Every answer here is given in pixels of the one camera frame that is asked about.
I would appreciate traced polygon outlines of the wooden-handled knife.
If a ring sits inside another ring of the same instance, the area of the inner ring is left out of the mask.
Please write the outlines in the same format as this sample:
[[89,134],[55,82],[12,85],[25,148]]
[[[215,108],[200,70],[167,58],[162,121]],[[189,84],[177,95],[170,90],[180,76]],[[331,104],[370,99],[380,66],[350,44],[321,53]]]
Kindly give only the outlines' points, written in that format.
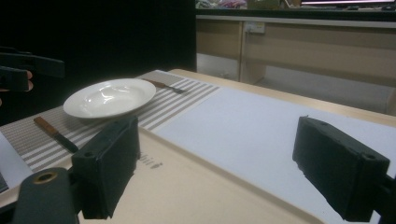
[[58,130],[56,130],[52,125],[50,125],[46,120],[41,117],[34,118],[34,123],[38,125],[46,134],[55,139],[61,146],[63,146],[70,153],[76,153],[78,147],[63,136]]

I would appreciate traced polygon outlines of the white table mat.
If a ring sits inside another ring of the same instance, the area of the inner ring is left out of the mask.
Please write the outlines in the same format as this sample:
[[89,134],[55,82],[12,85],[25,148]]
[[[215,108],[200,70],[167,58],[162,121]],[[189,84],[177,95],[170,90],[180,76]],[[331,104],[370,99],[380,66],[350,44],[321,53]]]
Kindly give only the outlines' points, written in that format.
[[220,88],[152,132],[113,218],[82,224],[347,224],[292,159],[298,120],[319,119],[390,160],[396,128]]

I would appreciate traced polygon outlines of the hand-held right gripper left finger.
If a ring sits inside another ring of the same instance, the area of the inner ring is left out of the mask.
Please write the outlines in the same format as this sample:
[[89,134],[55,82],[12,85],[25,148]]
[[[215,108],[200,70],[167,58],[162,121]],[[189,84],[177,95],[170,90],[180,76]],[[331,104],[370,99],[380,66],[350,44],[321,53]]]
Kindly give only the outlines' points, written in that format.
[[113,217],[140,159],[137,124],[136,116],[111,121],[72,156],[86,219]]

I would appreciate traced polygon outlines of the wooden-handled fork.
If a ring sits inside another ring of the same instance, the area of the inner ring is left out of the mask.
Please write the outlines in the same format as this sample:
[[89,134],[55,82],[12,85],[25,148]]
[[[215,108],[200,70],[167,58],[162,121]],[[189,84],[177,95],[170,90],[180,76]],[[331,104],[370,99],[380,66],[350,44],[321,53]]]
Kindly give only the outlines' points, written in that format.
[[150,79],[146,79],[146,78],[143,78],[143,80],[146,80],[146,81],[150,82],[151,84],[153,84],[157,88],[168,89],[168,90],[171,90],[171,91],[173,91],[175,93],[178,93],[178,94],[186,92],[186,90],[182,90],[182,89],[178,89],[178,88],[175,88],[175,87],[171,87],[171,86],[168,86],[168,85],[166,85],[166,84],[164,84],[162,82],[159,82],[159,81],[154,81],[154,80],[150,80]]

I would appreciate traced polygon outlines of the striped placemat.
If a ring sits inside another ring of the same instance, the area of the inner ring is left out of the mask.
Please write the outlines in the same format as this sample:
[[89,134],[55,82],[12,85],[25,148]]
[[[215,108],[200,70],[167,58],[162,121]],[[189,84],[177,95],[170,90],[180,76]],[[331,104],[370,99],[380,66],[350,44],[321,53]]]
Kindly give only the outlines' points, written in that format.
[[[158,89],[146,105],[134,112],[138,116],[139,126],[152,132],[220,91],[220,87],[213,84],[159,70],[149,72],[143,77],[184,91],[177,94]],[[60,106],[42,112],[40,116],[78,147],[84,146],[106,123],[105,119],[73,117],[66,114]],[[0,139],[5,142],[0,145],[0,149],[10,147],[14,150],[22,166],[29,172],[52,167],[70,157],[66,149],[34,123],[33,117],[0,127]]]

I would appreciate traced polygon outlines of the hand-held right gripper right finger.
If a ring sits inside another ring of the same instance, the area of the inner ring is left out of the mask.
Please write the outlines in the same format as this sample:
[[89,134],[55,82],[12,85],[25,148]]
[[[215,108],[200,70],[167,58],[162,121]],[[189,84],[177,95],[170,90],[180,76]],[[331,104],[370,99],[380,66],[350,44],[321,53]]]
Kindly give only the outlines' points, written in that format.
[[346,221],[390,221],[390,160],[318,119],[298,121],[292,159]]

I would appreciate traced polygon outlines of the wooden cabinet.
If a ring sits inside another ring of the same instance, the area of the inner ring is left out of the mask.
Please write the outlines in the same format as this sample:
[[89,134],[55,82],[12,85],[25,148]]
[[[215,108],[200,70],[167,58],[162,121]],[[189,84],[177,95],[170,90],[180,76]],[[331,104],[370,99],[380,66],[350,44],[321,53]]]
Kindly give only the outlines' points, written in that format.
[[396,21],[199,13],[196,41],[201,73],[396,116]]

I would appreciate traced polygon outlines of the white plate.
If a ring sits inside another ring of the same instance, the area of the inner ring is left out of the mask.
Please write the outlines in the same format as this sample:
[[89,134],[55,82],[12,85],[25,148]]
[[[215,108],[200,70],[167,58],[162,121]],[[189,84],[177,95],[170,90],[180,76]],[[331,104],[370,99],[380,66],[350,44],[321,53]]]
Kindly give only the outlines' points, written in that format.
[[81,119],[110,118],[147,104],[156,88],[146,80],[121,78],[93,84],[69,96],[64,112]]

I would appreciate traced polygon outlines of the wall socket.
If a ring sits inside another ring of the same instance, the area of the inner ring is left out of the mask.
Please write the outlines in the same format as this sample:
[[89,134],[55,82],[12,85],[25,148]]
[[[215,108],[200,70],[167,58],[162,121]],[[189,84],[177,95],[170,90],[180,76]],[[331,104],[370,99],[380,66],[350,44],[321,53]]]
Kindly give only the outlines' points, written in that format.
[[245,31],[250,34],[264,34],[265,33],[265,23],[258,21],[246,21]]

